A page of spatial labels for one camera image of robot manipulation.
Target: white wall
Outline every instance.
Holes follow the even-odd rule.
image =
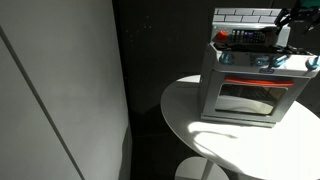
[[[129,179],[111,0],[1,0],[0,23],[84,177]]]

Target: white round table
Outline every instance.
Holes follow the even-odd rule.
[[[320,119],[316,115],[294,102],[271,129],[204,121],[198,111],[199,79],[180,79],[161,98],[167,124],[185,144],[219,166],[252,177],[320,178]]]

